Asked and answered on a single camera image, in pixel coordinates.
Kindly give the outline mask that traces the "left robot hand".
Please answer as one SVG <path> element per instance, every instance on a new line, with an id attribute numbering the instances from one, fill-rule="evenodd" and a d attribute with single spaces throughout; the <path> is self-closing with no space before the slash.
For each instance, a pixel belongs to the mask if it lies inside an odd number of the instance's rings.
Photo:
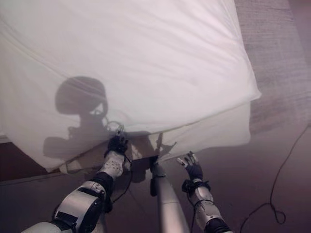
<path id="1" fill-rule="evenodd" d="M 123 130 L 117 130 L 114 137 L 109 140 L 107 150 L 114 151 L 118 154 L 125 155 L 128 149 L 128 139 L 125 137 Z"/>

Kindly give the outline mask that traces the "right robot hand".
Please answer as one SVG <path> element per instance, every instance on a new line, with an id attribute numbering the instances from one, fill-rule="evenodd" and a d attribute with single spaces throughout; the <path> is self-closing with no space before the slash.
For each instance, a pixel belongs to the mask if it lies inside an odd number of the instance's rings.
<path id="1" fill-rule="evenodd" d="M 203 180 L 203 171 L 196 155 L 189 151 L 185 156 L 176 159 L 177 162 L 186 170 L 191 181 L 198 182 Z"/>

